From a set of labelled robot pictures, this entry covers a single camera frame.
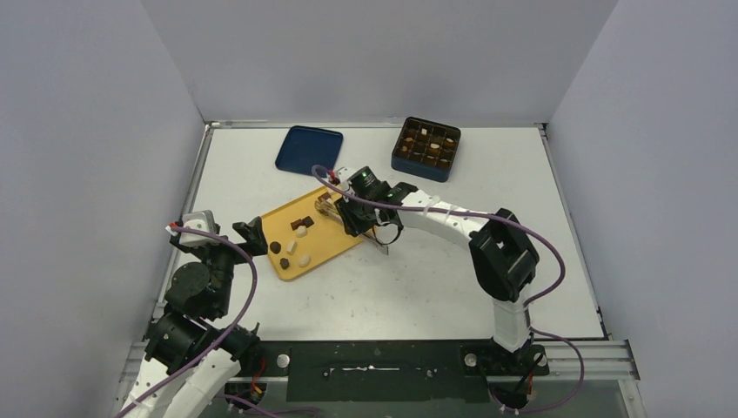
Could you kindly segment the yellow plastic tray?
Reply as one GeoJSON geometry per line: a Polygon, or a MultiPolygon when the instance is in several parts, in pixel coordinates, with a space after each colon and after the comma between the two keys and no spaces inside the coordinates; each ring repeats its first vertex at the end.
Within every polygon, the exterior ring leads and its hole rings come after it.
{"type": "Polygon", "coordinates": [[[277,277],[283,281],[295,280],[362,242],[361,238],[344,235],[336,223],[318,214],[314,202],[324,192],[328,192],[334,198],[339,196],[326,187],[319,187],[261,216],[265,237],[268,240],[268,259],[277,277]],[[308,216],[313,219],[314,225],[307,228],[305,237],[299,238],[296,236],[296,230],[292,230],[291,223],[308,216]],[[291,240],[297,242],[294,254],[286,252],[286,246],[291,240]],[[279,254],[272,253],[269,248],[273,241],[278,241],[282,246],[279,254]],[[299,259],[305,255],[309,255],[312,261],[307,267],[299,267],[299,259]],[[287,269],[282,269],[279,264],[282,258],[290,262],[287,269]]]}

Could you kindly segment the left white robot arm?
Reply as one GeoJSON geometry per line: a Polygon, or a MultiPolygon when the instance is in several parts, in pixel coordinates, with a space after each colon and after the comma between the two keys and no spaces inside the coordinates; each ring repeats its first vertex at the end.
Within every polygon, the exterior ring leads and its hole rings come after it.
{"type": "Polygon", "coordinates": [[[188,213],[166,227],[171,245],[195,261],[172,275],[164,313],[147,328],[143,361],[118,416],[197,417],[232,377],[265,371],[257,329],[239,322],[256,293],[253,260],[268,254],[269,244],[260,217],[232,228],[242,242],[221,234],[209,211],[188,213]],[[251,269],[250,292],[231,324],[214,327],[228,314],[240,264],[251,269]]]}

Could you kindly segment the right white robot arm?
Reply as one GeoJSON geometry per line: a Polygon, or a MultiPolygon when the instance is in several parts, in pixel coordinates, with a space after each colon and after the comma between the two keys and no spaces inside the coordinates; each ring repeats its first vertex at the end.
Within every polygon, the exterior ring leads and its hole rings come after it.
{"type": "Polygon", "coordinates": [[[357,171],[342,167],[330,178],[349,194],[336,205],[352,236],[395,225],[399,231],[410,227],[468,250],[477,282],[493,299],[494,365],[512,373],[526,363],[532,333],[524,301],[540,256],[528,236],[510,225],[516,219],[512,212],[500,209],[494,220],[476,218],[415,185],[389,185],[367,166],[357,171]]]}

